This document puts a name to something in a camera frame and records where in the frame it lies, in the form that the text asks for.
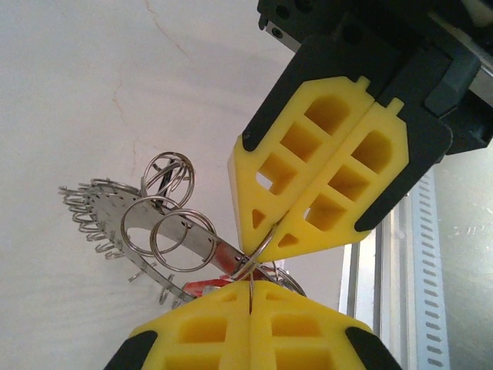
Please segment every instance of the black rubber pad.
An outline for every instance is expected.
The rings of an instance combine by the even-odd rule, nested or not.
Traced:
[[[128,338],[110,360],[105,370],[140,370],[157,339],[155,331],[144,331]]]
[[[351,327],[346,336],[367,370],[402,370],[376,335]]]

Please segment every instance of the perforated metal strip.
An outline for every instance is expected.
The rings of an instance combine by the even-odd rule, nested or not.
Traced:
[[[450,360],[433,170],[411,191],[411,206],[418,368],[448,369]]]

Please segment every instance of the rectangular cutout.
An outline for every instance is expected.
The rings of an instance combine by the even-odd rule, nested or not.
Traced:
[[[276,314],[272,317],[274,337],[320,337],[317,321],[308,314]]]
[[[274,153],[267,157],[258,173],[272,183],[268,190],[274,195],[281,194],[296,176],[296,170]]]
[[[351,154],[375,173],[381,173],[392,157],[391,141],[378,131],[371,131]]]
[[[347,166],[342,166],[329,182],[329,187],[352,201],[356,201],[368,185],[370,185],[368,180]]]
[[[334,135],[349,113],[350,107],[338,96],[321,96],[311,103],[305,116],[329,135]]]
[[[334,362],[327,348],[276,348],[277,370],[333,370]]]
[[[322,144],[320,139],[304,129],[299,123],[294,123],[290,127],[280,143],[304,162],[308,162]]]
[[[171,355],[166,359],[167,370],[190,370],[199,368],[200,370],[219,370],[220,355],[187,355],[178,357]]]
[[[328,231],[345,213],[343,207],[321,194],[311,204],[305,220],[320,231]]]
[[[179,343],[220,343],[226,340],[227,320],[210,316],[191,318],[179,331]]]

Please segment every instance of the silver wire loop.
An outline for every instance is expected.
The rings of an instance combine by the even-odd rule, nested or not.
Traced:
[[[262,243],[260,243],[257,249],[250,256],[244,256],[240,260],[240,262],[238,262],[237,270],[234,271],[233,274],[231,275],[231,278],[233,280],[238,280],[240,278],[247,276],[258,267],[259,263],[257,262],[257,258],[262,254],[265,248],[267,248],[267,245],[269,245],[269,243],[272,241],[278,224],[279,223],[275,224],[270,229],[267,236],[265,236],[265,238],[262,240]]]
[[[158,160],[168,160],[168,164],[164,168],[160,168],[157,166]],[[148,179],[151,168],[157,170],[157,173]],[[162,179],[166,179],[166,181],[156,194],[160,196],[169,196],[182,181],[188,181],[185,195],[183,195],[180,201],[177,201],[178,207],[183,207],[192,196],[195,187],[195,170],[190,160],[186,156],[175,152],[165,152],[155,156],[147,165],[140,179],[140,193],[142,197],[148,197],[149,194],[147,191],[150,187]]]
[[[191,268],[180,268],[180,267],[175,267],[175,266],[172,266],[170,264],[168,264],[166,262],[166,259],[162,256],[162,251],[159,250],[158,248],[158,245],[157,245],[157,232],[159,230],[159,227],[161,226],[161,224],[169,217],[172,217],[172,216],[176,216],[176,215],[183,215],[183,216],[188,216],[188,217],[193,217],[195,219],[197,219],[198,221],[200,221],[205,227],[206,229],[211,232],[212,234],[216,235],[216,228],[214,227],[214,225],[212,224],[212,222],[210,222],[210,220],[205,217],[203,214],[201,214],[200,212],[197,212],[196,210],[187,210],[187,209],[177,209],[177,210],[172,210],[170,211],[169,213],[165,214],[164,217],[156,224],[154,225],[153,229],[151,230],[151,234],[150,234],[150,237],[149,237],[149,243],[150,243],[150,246],[151,246],[151,251],[153,253],[153,256],[155,259],[157,259],[157,261],[159,263],[161,263],[161,265],[163,265],[164,267],[170,269],[171,271],[176,271],[176,272],[194,272],[194,271],[198,271],[202,268],[204,268],[205,266],[207,266],[209,264],[209,262],[211,262],[211,260],[213,259],[214,257],[214,254],[216,254],[216,249],[217,249],[217,242],[214,240],[214,239],[211,239],[211,244],[212,244],[212,247],[210,248],[210,253],[209,255],[203,260],[203,263],[198,265],[198,266],[195,266],[195,267],[191,267]],[[184,235],[186,235],[186,233],[188,232],[188,224],[185,225],[185,233]],[[175,245],[173,245],[171,248],[167,249],[166,250],[166,253],[168,253],[169,251],[172,251],[174,249],[176,249],[179,245],[181,245],[181,243],[183,242],[184,240],[184,237],[182,238],[182,240],[178,241]]]
[[[125,211],[125,213],[123,214],[122,216],[122,219],[120,221],[120,233],[122,234],[122,239],[123,239],[123,242],[134,252],[142,255],[142,256],[146,256],[146,257],[154,257],[154,254],[152,251],[146,251],[145,249],[142,249],[140,247],[137,247],[131,240],[130,240],[130,237],[127,233],[127,230],[126,230],[126,227],[125,227],[125,221],[126,221],[126,218],[127,218],[127,215],[129,214],[129,212],[132,210],[132,208],[134,208],[137,204],[140,204],[142,202],[146,202],[148,200],[161,200],[161,201],[164,201],[164,202],[169,202],[171,204],[173,204],[173,206],[175,207],[178,207],[178,204],[173,200],[173,199],[169,199],[168,197],[162,197],[160,195],[149,195],[148,197],[144,197],[144,198],[139,198],[138,200],[136,200],[135,202],[133,202],[130,207],[128,207]],[[182,237],[182,241],[185,240],[185,237],[186,237],[186,233],[188,233],[188,230],[185,229],[185,233]]]

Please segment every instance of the metal key ring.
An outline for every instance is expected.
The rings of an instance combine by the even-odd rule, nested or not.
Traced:
[[[120,233],[122,234],[122,239],[123,239],[123,242],[129,246],[129,248],[138,253],[138,254],[141,254],[142,256],[146,256],[146,257],[154,257],[154,253],[152,251],[146,251],[145,249],[142,249],[140,247],[137,247],[131,240],[130,240],[130,237],[128,235],[128,233],[126,232],[126,228],[125,228],[125,221],[126,221],[126,217],[127,215],[129,214],[129,212],[131,211],[132,208],[134,208],[134,206],[136,206],[137,204],[140,204],[142,202],[145,202],[147,200],[162,200],[164,202],[169,202],[171,203],[174,207],[178,207],[178,203],[175,202],[173,199],[169,199],[168,197],[161,197],[160,195],[149,195],[148,197],[144,197],[144,198],[139,198],[138,200],[136,200],[135,202],[133,202],[130,207],[128,207],[125,211],[125,213],[123,214],[122,216],[122,219],[120,221]],[[186,238],[186,235],[188,233],[188,228],[185,229],[185,233],[184,235],[182,236],[182,239],[181,241],[184,241],[185,238]],[[160,253],[168,253],[167,251],[159,251],[159,254]]]
[[[154,258],[157,259],[157,261],[159,263],[161,263],[164,267],[170,269],[171,271],[176,271],[176,272],[198,271],[201,268],[207,266],[209,264],[209,262],[211,262],[211,260],[213,259],[214,254],[216,254],[217,241],[215,239],[210,239],[210,241],[212,243],[212,247],[211,247],[211,250],[209,252],[209,255],[203,259],[203,263],[198,265],[198,266],[191,267],[191,268],[181,268],[181,267],[172,266],[172,265],[167,263],[166,259],[159,252],[158,245],[157,245],[157,239],[156,239],[158,229],[166,218],[176,216],[176,215],[180,215],[180,216],[185,215],[185,216],[189,216],[189,217],[194,217],[197,220],[199,220],[200,222],[202,222],[203,225],[206,227],[206,229],[209,232],[211,232],[214,235],[216,234],[216,228],[214,227],[213,223],[207,217],[205,217],[203,214],[201,214],[200,212],[197,212],[196,210],[187,210],[187,209],[179,208],[179,209],[172,210],[169,213],[165,214],[164,217],[156,225],[154,225],[153,229],[151,230],[150,237],[149,237],[149,243],[151,246],[151,251],[153,252]],[[186,232],[188,232],[188,228],[189,228],[188,225],[186,225],[185,226]],[[177,242],[175,245],[173,245],[169,249],[176,249],[179,245],[181,245],[181,243],[182,243],[182,241]]]

